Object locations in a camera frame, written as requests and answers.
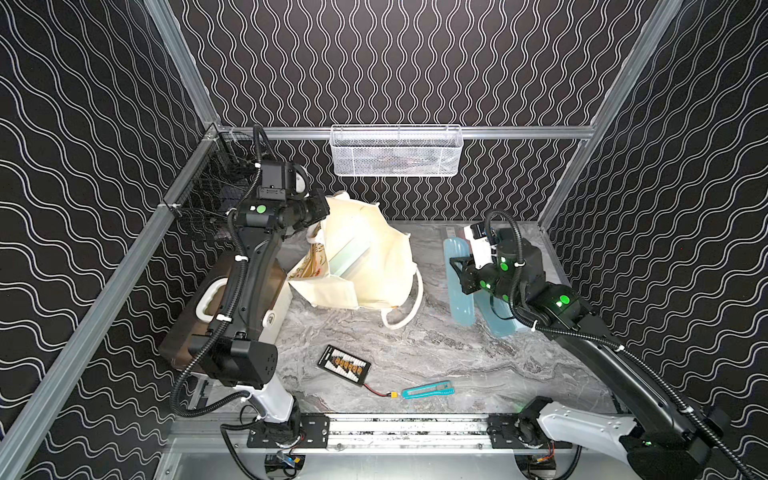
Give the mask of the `cream canvas tote bag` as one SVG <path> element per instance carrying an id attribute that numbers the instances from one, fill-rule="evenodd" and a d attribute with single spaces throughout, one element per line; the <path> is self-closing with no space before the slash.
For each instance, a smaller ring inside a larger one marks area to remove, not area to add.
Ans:
<path id="1" fill-rule="evenodd" d="M 288 273 L 288 283 L 315 307 L 377 310 L 385 328 L 405 327 L 424 297 L 410 236 L 392 227 L 376 203 L 346 192 L 326 199 L 330 214 L 307 229 L 309 250 Z M 329 260 L 352 239 L 369 241 L 369 250 L 344 277 L 331 275 Z"/>

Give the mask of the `translucent grey pencil case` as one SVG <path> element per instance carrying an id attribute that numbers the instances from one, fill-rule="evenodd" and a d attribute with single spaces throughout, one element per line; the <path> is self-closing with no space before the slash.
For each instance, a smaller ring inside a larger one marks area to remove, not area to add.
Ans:
<path id="1" fill-rule="evenodd" d="M 441 233 L 445 238 L 464 238 L 464 228 L 459 225 L 444 225 L 441 227 Z"/>

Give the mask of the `teal pencil case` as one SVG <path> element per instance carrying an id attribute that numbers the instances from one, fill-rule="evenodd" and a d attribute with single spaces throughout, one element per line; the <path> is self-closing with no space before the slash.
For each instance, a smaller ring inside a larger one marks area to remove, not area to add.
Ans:
<path id="1" fill-rule="evenodd" d="M 523 329 L 523 325 L 513 317 L 505 301 L 497 299 L 487 291 L 476 292 L 474 299 L 481 316 L 494 337 L 507 337 Z"/>

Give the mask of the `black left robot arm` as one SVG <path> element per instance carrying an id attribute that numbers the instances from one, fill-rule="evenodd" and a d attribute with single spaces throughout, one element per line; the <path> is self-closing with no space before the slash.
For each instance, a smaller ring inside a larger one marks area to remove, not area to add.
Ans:
<path id="1" fill-rule="evenodd" d="M 192 360 L 182 370 L 170 397 L 175 415 L 199 417 L 235 400 L 245 400 L 259 407 L 269 422 L 289 421 L 294 398 L 276 378 L 277 347 L 260 340 L 263 317 L 271 302 L 267 285 L 286 231 L 298 233 L 329 213 L 325 196 L 318 192 L 300 199 L 248 199 L 230 209 L 227 228 L 235 252 L 232 269 L 222 305 L 211 322 L 213 331 L 190 339 Z M 234 392 L 205 407 L 183 406 L 181 391 L 197 366 Z"/>

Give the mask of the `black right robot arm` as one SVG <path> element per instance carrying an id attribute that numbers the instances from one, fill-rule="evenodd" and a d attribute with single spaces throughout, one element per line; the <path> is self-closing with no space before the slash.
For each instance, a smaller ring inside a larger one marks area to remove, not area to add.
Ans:
<path id="1" fill-rule="evenodd" d="M 694 479 L 719 450 L 744 478 L 755 478 L 723 440 L 727 416 L 717 408 L 695 407 L 619 343 L 574 290 L 545 281 L 529 260 L 501 256 L 483 268 L 472 257 L 448 263 L 463 293 L 506 301 L 513 319 L 577 357 L 627 408 L 624 414 L 595 414 L 538 396 L 504 433 L 530 448 L 566 442 L 594 450 L 625 463 L 642 479 Z"/>

